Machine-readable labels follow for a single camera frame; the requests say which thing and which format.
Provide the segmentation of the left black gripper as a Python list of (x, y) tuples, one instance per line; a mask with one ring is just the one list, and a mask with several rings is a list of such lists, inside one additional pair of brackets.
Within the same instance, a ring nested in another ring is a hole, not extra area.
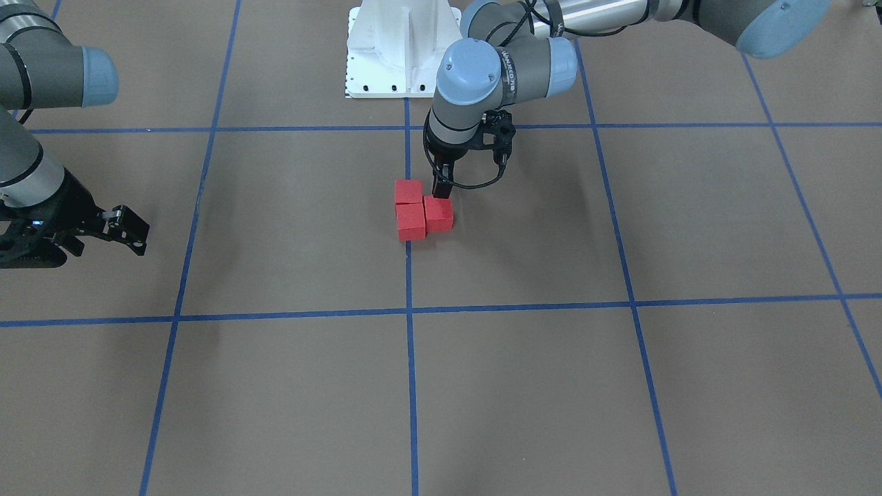
[(469, 141), (475, 137), (476, 125), (467, 128), (453, 128), (441, 121), (427, 121), (423, 126), (429, 157), (432, 165), (433, 184), (431, 195), (439, 200), (449, 200), (455, 188), (453, 179), (454, 164), (469, 151)]

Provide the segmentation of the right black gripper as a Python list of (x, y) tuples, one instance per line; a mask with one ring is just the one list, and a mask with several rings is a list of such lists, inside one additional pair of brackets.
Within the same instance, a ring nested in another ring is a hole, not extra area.
[(72, 173), (65, 172), (61, 187), (47, 200), (31, 207), (12, 207), (2, 200), (2, 217), (46, 220), (54, 232), (52, 242), (66, 255), (81, 256), (85, 245), (80, 236), (91, 236), (127, 246), (136, 256), (145, 256), (150, 225), (127, 206), (105, 211)]

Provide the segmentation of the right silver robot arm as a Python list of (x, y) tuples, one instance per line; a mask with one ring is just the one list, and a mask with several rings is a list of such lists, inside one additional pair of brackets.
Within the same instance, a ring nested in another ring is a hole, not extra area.
[(98, 207), (88, 189), (25, 128), (32, 111), (111, 104), (119, 73), (100, 48), (76, 46), (35, 2), (1, 8), (1, 261), (57, 268), (84, 236), (146, 251), (150, 226), (126, 206)]

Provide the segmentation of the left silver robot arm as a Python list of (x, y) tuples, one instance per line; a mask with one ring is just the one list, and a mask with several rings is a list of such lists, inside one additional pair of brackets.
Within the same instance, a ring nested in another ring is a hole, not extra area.
[(461, 188), (454, 167), (489, 150), (504, 175), (516, 133), (507, 107), (569, 90), (579, 68), (574, 41), (613, 37), (648, 21), (681, 20), (754, 59), (779, 56), (819, 25), (828, 1), (473, 1), (461, 38), (442, 56), (423, 126), (432, 194)]

